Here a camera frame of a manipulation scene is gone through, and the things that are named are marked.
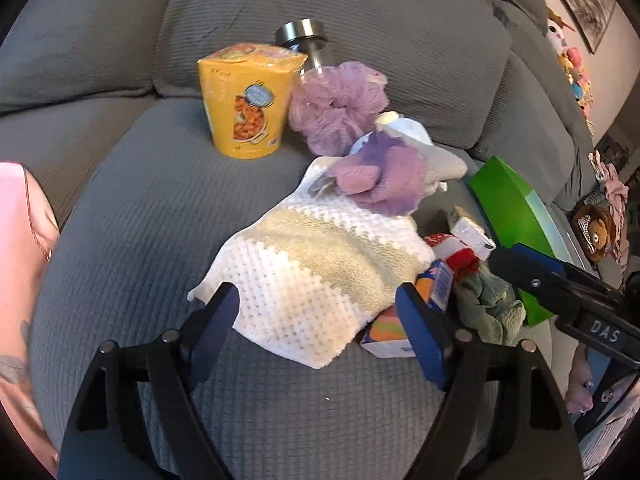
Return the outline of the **person right hand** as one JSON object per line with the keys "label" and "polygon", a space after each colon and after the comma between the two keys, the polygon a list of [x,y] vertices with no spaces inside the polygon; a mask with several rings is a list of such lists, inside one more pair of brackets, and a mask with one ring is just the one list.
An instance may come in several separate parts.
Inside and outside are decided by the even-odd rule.
{"label": "person right hand", "polygon": [[587,347],[578,344],[565,393],[566,409],[571,415],[583,415],[592,409],[591,383],[592,371],[587,359]]}

